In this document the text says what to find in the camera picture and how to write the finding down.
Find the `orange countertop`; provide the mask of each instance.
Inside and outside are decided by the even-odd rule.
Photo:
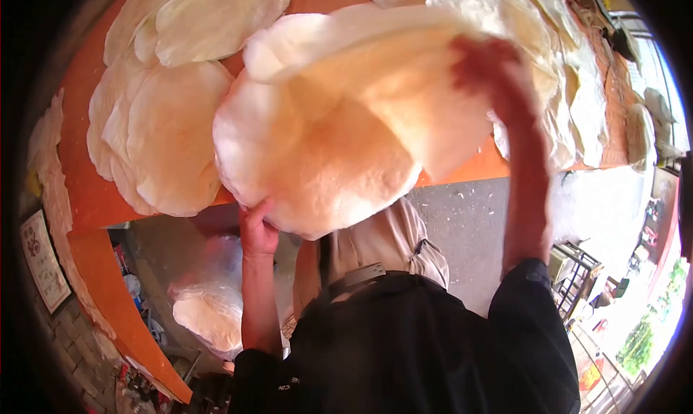
[[[103,64],[103,43],[106,32],[112,21],[118,15],[118,11],[126,0],[116,0],[103,14],[82,44],[82,47],[74,56],[61,87],[65,88],[65,100],[63,113],[65,121],[62,127],[62,140],[60,142],[60,159],[66,176],[66,186],[72,205],[74,230],[101,228],[128,220],[140,219],[143,216],[134,210],[123,200],[114,183],[101,178],[91,164],[87,152],[86,134],[89,127],[87,111],[91,94],[99,83],[101,75],[106,69]],[[369,0],[292,0],[286,13],[327,13],[335,9],[352,4],[366,3]],[[597,55],[604,57],[601,44],[595,48]],[[605,74],[604,61],[598,61]],[[222,64],[234,75],[238,75],[243,68],[243,60],[240,53],[222,61]],[[611,141],[604,153],[604,167],[612,167],[627,163],[627,151],[625,150],[624,135],[624,108],[622,106],[622,91],[614,92],[612,80],[621,77],[622,71],[627,68],[619,65],[611,70],[609,81],[606,85],[606,94],[609,100],[609,132]],[[481,153],[475,154],[463,166],[456,169],[448,178],[438,183],[455,183],[469,180],[487,178],[499,178],[507,176],[509,169],[506,161],[500,156],[489,136],[481,146]],[[431,185],[433,183],[426,173],[422,173],[417,186]],[[233,202],[233,196],[221,188],[215,204]]]

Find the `man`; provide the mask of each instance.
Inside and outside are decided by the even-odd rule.
[[[231,412],[577,413],[550,294],[548,154],[529,68],[510,43],[459,38],[459,90],[486,90],[511,162],[502,282],[488,319],[446,292],[448,266],[404,199],[299,251],[297,326],[282,361],[270,200],[241,210],[243,347]]]

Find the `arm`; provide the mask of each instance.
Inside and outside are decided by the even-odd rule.
[[[502,277],[525,259],[548,263],[551,226],[548,214],[549,170],[546,136],[539,102],[523,55],[510,42],[490,38],[476,42],[457,38],[463,53],[454,67],[456,86],[484,88],[508,130],[510,197]]]
[[[282,359],[282,338],[274,302],[274,251],[276,228],[264,221],[272,210],[264,200],[251,210],[239,208],[240,242],[243,246],[243,318],[240,335],[243,349],[257,349]]]

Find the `plastic bag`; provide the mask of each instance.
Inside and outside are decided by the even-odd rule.
[[[657,162],[654,124],[649,111],[642,104],[633,104],[628,108],[626,136],[628,163],[634,171],[644,172]]]
[[[173,318],[217,357],[232,361],[243,350],[240,295],[243,250],[238,236],[207,241],[199,267],[169,285]]]

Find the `concrete floor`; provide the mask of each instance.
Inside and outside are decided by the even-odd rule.
[[[604,277],[620,280],[645,219],[652,175],[630,167],[555,175],[554,242],[589,240],[582,248],[605,264]],[[500,284],[508,194],[509,179],[498,178],[423,187],[407,196],[448,260],[448,291],[482,316]]]
[[[618,272],[626,268],[642,227],[643,195],[648,196],[651,189],[651,179],[647,178],[629,167],[556,175],[551,190],[554,240],[591,238],[585,249],[589,245],[588,252],[607,263],[607,273],[617,278]],[[487,314],[500,283],[508,193],[508,178],[498,178],[418,188],[407,195],[426,222],[429,238],[448,260],[449,292],[482,316]],[[204,346],[173,320],[169,285],[200,270],[207,239],[237,226],[236,213],[235,205],[223,205],[205,210],[194,219],[152,217],[134,222],[126,233],[143,295],[156,308],[155,316],[166,330],[168,351],[173,354],[191,357]],[[297,237],[282,234],[275,254],[281,321],[292,312],[299,244]],[[221,371],[221,362],[209,352],[198,366],[198,372],[206,371]]]

